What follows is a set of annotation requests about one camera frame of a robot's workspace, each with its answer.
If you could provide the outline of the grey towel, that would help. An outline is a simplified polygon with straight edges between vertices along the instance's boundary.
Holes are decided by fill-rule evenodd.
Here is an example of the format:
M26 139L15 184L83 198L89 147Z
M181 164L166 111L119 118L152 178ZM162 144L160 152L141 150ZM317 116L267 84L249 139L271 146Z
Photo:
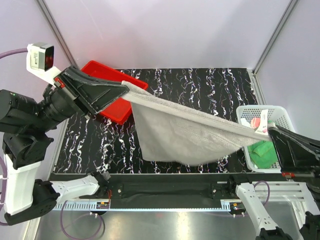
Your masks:
M122 98L131 104L145 161L198 166L271 139L267 133L158 98L130 82L121 84L129 89Z

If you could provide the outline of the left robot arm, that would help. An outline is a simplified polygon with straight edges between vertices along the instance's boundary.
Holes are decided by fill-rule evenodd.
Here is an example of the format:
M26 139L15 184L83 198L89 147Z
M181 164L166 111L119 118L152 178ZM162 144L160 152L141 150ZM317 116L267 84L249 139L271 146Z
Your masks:
M38 179L36 174L53 142L48 131L76 114L95 116L129 92L119 82L89 76L75 66L31 73L47 82L42 101L5 89L0 92L4 153L0 207L7 226L42 217L60 202L103 198L108 193L108 178L98 172L61 183Z

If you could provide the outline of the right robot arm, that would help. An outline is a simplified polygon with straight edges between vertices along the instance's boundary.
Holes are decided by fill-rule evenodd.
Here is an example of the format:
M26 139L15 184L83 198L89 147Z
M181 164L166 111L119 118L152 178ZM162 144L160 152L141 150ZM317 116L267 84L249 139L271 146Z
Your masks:
M316 205L320 204L320 142L281 126L268 128L281 167L281 174L288 180L305 183ZM258 198L255 186L247 177L232 176L227 182L227 192L239 198L256 230L257 240L290 240L270 217Z

